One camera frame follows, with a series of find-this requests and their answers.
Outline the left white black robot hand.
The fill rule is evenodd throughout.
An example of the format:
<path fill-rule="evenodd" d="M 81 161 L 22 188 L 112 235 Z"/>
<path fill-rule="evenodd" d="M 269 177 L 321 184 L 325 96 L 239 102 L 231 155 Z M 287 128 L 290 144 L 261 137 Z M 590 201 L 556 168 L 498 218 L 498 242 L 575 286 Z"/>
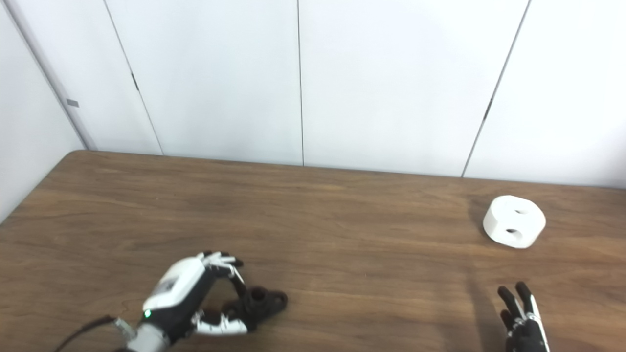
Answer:
<path fill-rule="evenodd" d="M 239 298 L 247 287 L 238 272 L 243 262 L 227 252 L 201 252 L 174 263 L 143 304 L 141 323 L 154 326 L 170 345 L 199 333 L 208 336 L 248 334 L 255 326 L 225 312 L 202 310 L 218 279 L 228 279 Z"/>

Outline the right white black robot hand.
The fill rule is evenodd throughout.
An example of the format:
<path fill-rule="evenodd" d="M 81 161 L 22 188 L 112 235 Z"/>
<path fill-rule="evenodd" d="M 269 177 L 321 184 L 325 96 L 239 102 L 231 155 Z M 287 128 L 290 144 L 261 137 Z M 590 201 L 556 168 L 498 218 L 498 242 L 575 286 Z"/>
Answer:
<path fill-rule="evenodd" d="M 506 352 L 549 352 L 550 346 L 535 295 L 524 282 L 515 285 L 517 295 L 499 286 L 498 296 L 506 308 L 499 314 L 505 329 Z"/>

